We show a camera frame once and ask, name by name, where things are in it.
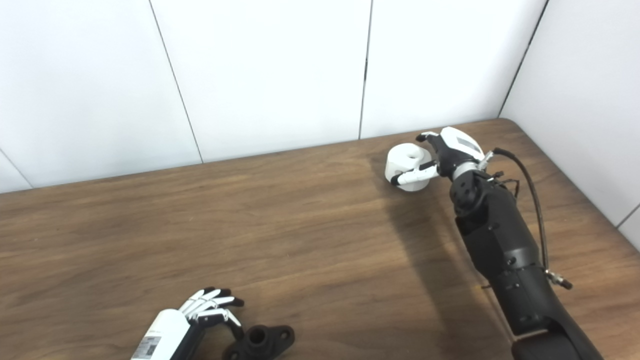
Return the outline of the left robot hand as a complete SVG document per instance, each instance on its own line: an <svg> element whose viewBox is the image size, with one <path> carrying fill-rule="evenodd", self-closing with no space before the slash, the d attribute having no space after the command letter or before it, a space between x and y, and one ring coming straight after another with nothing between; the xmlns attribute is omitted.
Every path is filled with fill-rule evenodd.
<svg viewBox="0 0 640 360"><path fill-rule="evenodd" d="M204 287L177 309L164 309L155 317L131 356L133 360L191 360L209 328L225 325L235 340L245 331L229 307L244 300L228 288Z"/></svg>

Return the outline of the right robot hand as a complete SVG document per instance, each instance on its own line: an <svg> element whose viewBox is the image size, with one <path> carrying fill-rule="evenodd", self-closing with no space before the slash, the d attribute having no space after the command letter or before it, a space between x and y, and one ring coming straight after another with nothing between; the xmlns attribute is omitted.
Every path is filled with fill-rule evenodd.
<svg viewBox="0 0 640 360"><path fill-rule="evenodd" d="M427 142L435 155L411 143L396 145L387 154L386 179L407 192L422 190L436 177L453 181L467 171L484 171L493 156L484 153L473 137L451 126L422 132L416 141Z"/></svg>

